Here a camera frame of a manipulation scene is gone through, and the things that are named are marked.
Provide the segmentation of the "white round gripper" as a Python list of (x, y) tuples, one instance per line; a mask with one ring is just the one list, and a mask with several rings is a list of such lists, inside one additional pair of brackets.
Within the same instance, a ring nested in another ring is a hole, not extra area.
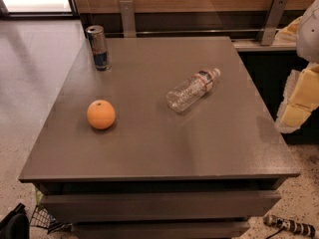
[[(297, 55), (309, 63), (319, 63), (319, 0), (275, 35), (276, 41), (295, 42)], [(301, 72), (292, 70), (287, 78), (283, 101), (275, 126), (279, 132), (299, 129), (319, 107), (319, 65), (309, 65)]]

